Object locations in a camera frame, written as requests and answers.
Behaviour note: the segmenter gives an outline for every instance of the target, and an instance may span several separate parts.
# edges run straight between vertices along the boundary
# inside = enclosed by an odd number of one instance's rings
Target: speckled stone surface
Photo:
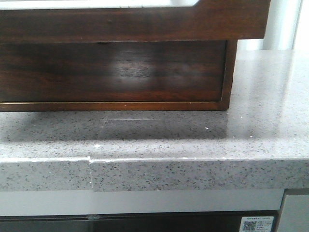
[[[0,113],[0,191],[309,188],[308,80],[309,53],[247,51],[228,111]]]

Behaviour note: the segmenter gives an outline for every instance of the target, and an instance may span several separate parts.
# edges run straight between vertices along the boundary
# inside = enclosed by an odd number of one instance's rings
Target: countertop
[[[309,53],[238,52],[227,111],[0,122],[0,191],[309,188]]]

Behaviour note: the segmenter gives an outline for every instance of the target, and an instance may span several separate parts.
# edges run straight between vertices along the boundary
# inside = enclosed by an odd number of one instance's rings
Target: label sticker
[[[271,232],[274,217],[242,217],[239,232]]]

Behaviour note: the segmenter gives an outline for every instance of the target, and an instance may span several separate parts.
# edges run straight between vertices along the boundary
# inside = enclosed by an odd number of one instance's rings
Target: dark wood cabinet
[[[269,0],[0,11],[0,110],[225,110]]]

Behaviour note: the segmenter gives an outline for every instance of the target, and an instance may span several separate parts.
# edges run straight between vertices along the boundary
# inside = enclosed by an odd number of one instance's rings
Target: qr code
[[[256,221],[245,221],[243,231],[255,231]]]

